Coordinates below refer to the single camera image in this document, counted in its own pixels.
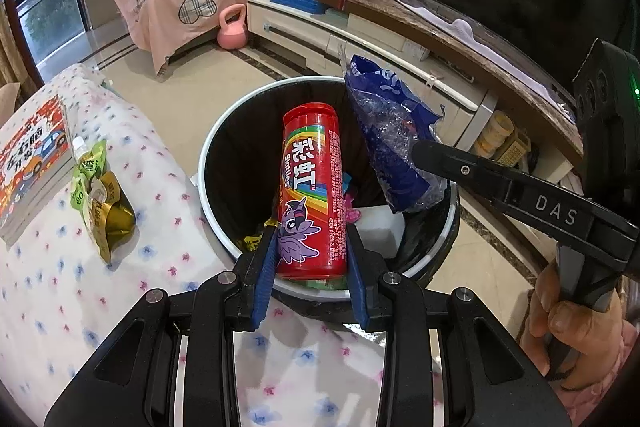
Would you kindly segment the person's right hand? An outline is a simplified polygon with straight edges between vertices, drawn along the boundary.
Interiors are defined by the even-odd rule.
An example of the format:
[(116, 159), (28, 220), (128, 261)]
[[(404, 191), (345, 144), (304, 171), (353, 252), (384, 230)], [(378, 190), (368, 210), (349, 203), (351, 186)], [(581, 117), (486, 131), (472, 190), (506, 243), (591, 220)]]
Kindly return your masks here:
[(623, 332), (620, 297), (613, 294), (608, 309), (597, 312), (560, 299), (560, 281), (554, 262), (536, 280), (520, 345), (541, 374), (550, 369), (545, 335), (578, 352), (575, 362), (562, 366), (561, 387), (579, 390), (597, 384), (612, 371)]

